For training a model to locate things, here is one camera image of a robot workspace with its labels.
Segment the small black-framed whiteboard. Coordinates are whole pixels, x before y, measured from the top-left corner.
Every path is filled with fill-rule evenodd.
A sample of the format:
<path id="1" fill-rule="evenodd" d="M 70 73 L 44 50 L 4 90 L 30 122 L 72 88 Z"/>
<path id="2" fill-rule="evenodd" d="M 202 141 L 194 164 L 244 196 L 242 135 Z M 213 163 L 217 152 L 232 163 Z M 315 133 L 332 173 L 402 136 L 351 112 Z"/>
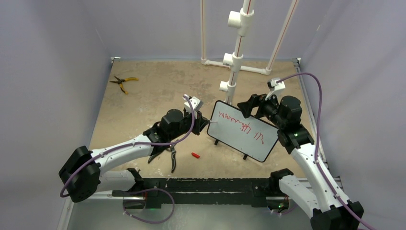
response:
<path id="1" fill-rule="evenodd" d="M 278 141 L 277 127 L 250 116 L 223 101 L 216 101 L 207 128 L 208 136 L 259 161 L 265 162 Z"/>

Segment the red marker cap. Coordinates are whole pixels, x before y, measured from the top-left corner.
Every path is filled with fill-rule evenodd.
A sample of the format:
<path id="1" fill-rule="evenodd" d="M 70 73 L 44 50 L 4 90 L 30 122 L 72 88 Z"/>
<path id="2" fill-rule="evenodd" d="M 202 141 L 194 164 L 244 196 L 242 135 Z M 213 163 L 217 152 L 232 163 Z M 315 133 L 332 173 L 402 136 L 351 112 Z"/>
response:
<path id="1" fill-rule="evenodd" d="M 197 158 L 197 159 L 200 158 L 200 155 L 198 155 L 198 154 L 196 154 L 196 153 L 194 153 L 194 152 L 192 152 L 191 155 L 192 155 L 193 157 Z"/>

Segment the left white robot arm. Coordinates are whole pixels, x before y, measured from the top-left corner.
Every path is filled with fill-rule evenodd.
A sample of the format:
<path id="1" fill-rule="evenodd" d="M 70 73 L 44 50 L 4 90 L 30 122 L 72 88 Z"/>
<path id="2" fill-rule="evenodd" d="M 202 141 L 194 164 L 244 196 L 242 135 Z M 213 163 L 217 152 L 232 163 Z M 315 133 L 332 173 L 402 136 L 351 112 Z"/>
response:
<path id="1" fill-rule="evenodd" d="M 89 150 L 76 148 L 60 169 L 63 182 L 60 197 L 81 202 L 99 191 L 105 191 L 111 169 L 129 161 L 162 153 L 188 135 L 199 135 L 210 123 L 201 112 L 171 109 L 151 128 L 137 137 L 114 146 Z"/>

